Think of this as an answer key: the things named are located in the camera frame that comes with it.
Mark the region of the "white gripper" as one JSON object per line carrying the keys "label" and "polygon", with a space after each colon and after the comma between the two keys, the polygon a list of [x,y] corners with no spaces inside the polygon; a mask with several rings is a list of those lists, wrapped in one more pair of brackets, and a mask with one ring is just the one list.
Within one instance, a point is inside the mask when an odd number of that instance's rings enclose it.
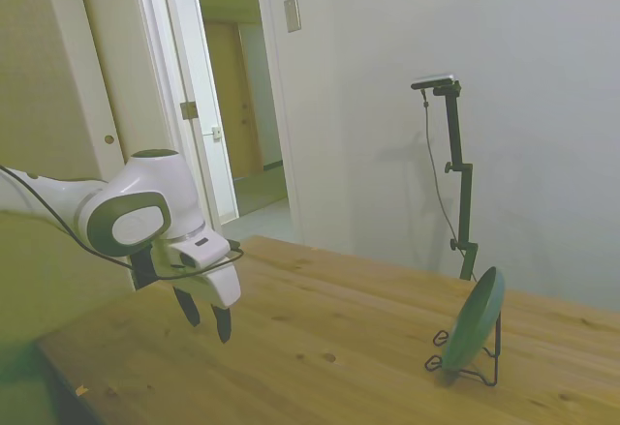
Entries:
{"label": "white gripper", "polygon": [[170,280],[176,300],[188,322],[196,327],[201,323],[200,312],[193,297],[211,304],[219,339],[225,344],[232,335],[230,307],[240,298],[241,287],[235,267],[227,258],[217,261],[215,268],[200,274]]}

